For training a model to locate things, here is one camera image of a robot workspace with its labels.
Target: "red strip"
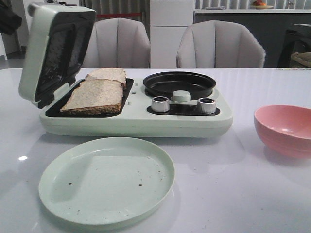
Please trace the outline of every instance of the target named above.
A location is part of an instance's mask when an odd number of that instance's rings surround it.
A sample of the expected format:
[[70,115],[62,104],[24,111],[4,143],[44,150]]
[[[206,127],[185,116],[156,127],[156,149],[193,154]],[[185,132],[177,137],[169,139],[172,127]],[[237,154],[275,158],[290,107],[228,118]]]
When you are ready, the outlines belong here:
[[142,16],[142,13],[124,13],[124,14],[96,15],[97,18],[119,18],[119,17],[132,17],[132,16]]

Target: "light green plate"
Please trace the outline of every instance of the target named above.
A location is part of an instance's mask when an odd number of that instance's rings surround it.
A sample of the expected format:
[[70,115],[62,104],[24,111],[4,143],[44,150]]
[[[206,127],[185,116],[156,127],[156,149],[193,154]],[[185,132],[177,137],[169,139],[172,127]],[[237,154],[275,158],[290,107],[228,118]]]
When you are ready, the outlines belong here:
[[160,147],[110,137],[57,157],[41,177],[39,195],[46,208],[64,220],[113,229],[151,214],[173,182],[173,162]]

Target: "sandwich maker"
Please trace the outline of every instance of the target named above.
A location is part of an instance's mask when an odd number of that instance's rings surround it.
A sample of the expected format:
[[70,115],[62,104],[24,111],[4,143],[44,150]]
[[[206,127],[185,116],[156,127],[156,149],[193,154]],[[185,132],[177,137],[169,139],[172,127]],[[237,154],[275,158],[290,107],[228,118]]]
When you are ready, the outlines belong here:
[[54,134],[132,137],[216,137],[231,127],[232,111],[206,75],[172,71],[127,78],[119,113],[60,112],[84,80],[83,63],[95,20],[85,7],[30,4],[32,26],[19,93],[43,110]]

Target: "chair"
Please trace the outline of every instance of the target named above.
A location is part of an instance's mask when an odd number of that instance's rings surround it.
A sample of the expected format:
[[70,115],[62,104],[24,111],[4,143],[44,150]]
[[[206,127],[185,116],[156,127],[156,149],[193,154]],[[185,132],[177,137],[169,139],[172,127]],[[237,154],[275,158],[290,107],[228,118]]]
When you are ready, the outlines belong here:
[[113,18],[94,24],[82,68],[149,68],[150,41],[144,25]]
[[265,50],[243,25],[211,20],[190,25],[177,52],[177,68],[262,68]]

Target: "pink bowl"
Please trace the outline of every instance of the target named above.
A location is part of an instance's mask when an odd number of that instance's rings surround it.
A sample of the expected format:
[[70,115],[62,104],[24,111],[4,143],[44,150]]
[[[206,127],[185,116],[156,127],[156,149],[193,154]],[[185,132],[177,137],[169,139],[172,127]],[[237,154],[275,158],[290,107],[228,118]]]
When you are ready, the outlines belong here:
[[254,113],[259,138],[269,148],[295,158],[311,158],[311,109],[268,105]]

